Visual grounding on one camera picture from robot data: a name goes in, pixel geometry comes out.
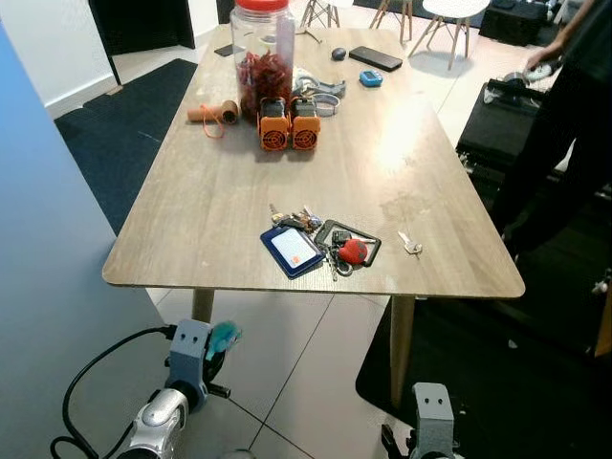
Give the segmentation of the teal wrapped left gripper finger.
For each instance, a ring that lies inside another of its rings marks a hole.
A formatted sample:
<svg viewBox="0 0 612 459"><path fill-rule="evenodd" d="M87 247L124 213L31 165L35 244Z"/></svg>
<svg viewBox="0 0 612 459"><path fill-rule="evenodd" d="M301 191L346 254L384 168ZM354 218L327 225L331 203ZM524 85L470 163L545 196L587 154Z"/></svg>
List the teal wrapped left gripper finger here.
<svg viewBox="0 0 612 459"><path fill-rule="evenodd" d="M205 362L222 363L228 351L241 337L241 328L233 320L214 324L206 345Z"/></svg>

